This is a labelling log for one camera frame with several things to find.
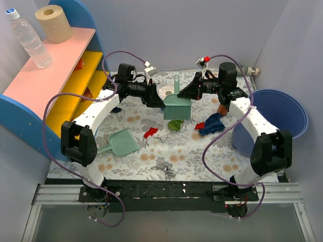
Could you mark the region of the green dustpan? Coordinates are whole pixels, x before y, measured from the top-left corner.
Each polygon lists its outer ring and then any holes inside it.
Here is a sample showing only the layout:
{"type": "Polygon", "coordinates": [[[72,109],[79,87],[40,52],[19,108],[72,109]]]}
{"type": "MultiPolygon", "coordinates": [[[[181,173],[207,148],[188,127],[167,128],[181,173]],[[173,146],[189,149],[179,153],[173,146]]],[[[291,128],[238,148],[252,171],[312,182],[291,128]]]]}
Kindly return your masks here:
{"type": "Polygon", "coordinates": [[[128,128],[111,134],[108,142],[107,146],[97,150],[97,154],[112,151],[116,156],[125,156],[140,149],[128,128]]]}

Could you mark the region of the grey paper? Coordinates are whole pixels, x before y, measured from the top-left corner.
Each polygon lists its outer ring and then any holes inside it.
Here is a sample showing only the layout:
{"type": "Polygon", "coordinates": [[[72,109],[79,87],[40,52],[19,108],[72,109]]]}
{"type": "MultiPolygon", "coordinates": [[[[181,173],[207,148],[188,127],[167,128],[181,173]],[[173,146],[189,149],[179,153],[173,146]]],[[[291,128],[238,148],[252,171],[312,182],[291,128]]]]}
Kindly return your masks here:
{"type": "Polygon", "coordinates": [[[171,163],[163,162],[163,163],[160,163],[160,164],[157,164],[157,165],[151,167],[150,169],[156,169],[156,170],[163,171],[167,178],[171,178],[171,177],[176,176],[176,174],[173,172],[172,168],[173,168],[173,165],[171,163]]]}

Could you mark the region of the white paper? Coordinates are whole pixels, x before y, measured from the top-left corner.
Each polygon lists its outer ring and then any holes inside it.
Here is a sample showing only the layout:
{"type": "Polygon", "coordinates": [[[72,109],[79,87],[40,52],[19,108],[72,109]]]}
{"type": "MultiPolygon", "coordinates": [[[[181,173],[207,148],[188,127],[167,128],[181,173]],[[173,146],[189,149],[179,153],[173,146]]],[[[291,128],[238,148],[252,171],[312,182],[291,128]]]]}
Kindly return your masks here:
{"type": "Polygon", "coordinates": [[[164,143],[167,139],[167,133],[165,133],[164,131],[158,130],[154,135],[154,138],[156,139],[160,139],[162,143],[164,143]]]}

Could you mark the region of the green hand brush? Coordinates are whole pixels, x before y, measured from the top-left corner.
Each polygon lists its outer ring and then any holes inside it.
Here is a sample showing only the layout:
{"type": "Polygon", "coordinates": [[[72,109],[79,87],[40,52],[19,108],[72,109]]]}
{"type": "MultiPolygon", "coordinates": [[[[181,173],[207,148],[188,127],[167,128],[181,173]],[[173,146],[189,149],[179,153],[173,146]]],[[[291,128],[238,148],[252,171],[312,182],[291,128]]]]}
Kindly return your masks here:
{"type": "Polygon", "coordinates": [[[164,99],[164,120],[190,120],[191,100],[178,97],[180,93],[180,78],[174,76],[174,93],[164,99]]]}

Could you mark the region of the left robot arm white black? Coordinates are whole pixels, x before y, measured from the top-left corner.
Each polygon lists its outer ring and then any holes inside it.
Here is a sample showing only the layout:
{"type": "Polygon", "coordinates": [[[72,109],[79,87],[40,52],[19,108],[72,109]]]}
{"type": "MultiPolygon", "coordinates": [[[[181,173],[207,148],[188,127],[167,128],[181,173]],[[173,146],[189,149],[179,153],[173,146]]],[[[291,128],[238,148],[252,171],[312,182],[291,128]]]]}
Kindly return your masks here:
{"type": "Polygon", "coordinates": [[[106,116],[128,96],[139,97],[144,105],[163,108],[164,102],[157,91],[157,84],[151,79],[156,68],[144,70],[143,82],[135,80],[135,67],[120,64],[114,78],[103,84],[96,100],[74,121],[65,121],[61,126],[61,153],[72,162],[90,189],[90,196],[98,202],[107,197],[107,189],[102,186],[103,174],[95,162],[97,145],[95,133],[106,116]]]}

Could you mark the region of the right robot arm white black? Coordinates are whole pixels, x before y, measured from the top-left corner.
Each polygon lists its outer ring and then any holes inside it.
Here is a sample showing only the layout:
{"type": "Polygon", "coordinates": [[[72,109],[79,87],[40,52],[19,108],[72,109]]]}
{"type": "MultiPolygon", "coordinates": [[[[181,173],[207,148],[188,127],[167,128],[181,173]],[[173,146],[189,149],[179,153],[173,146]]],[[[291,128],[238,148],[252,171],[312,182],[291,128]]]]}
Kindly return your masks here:
{"type": "Polygon", "coordinates": [[[197,72],[193,81],[181,90],[178,97],[199,100],[203,94],[217,94],[220,104],[237,118],[253,139],[250,164],[228,181],[229,196],[240,200],[248,187],[255,186],[264,177],[289,168],[292,164],[292,135],[280,131],[267,121],[253,104],[251,93],[246,94],[237,86],[240,65],[221,63],[218,77],[203,79],[197,72]]]}

